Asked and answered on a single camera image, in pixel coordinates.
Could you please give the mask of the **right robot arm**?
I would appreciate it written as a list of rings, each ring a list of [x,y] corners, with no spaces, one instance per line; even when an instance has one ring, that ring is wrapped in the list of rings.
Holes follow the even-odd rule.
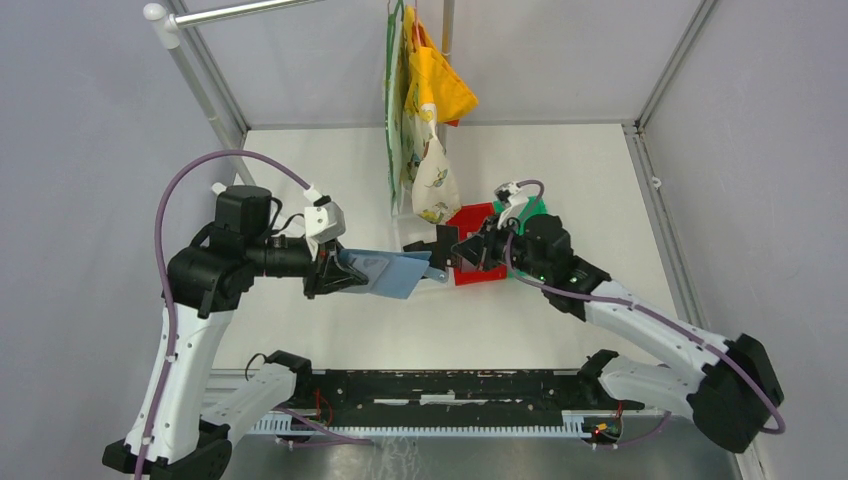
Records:
[[[609,273],[575,254],[559,217],[524,225],[488,217],[451,251],[480,271],[504,266],[542,291],[556,310],[608,330],[657,359],[649,365],[614,352],[587,362],[580,400],[602,408],[635,401],[691,421],[715,445],[743,453],[759,434],[782,435],[785,399],[763,344],[742,334],[730,340],[672,318],[642,301]]]

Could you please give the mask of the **blue card holder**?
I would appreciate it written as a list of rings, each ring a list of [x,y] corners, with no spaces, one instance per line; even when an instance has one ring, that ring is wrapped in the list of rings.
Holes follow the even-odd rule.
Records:
[[[385,298],[405,300],[422,280],[446,284],[449,275],[445,270],[430,265],[430,252],[387,252],[376,250],[343,249],[340,260],[367,278],[365,285],[342,289],[343,293],[370,294]]]

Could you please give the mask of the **black card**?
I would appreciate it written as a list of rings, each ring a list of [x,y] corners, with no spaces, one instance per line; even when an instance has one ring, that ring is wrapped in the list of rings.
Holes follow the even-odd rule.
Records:
[[[438,270],[446,271],[449,268],[455,268],[459,264],[459,257],[452,248],[459,243],[459,228],[452,225],[436,225],[435,234],[434,241],[418,240],[403,246],[402,251],[405,253],[428,252],[430,266]]]

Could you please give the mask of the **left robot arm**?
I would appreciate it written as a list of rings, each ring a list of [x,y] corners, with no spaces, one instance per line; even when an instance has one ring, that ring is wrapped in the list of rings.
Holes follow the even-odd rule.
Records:
[[[314,189],[305,196],[305,233],[289,238],[274,230],[282,204],[271,191],[228,187],[216,198],[213,220],[166,263],[150,384],[129,433],[104,449],[106,467],[137,479],[218,479],[240,440],[272,408],[312,399],[310,361],[277,351],[243,386],[204,406],[223,336],[257,279],[298,278],[310,299],[367,282],[342,263],[340,207]]]

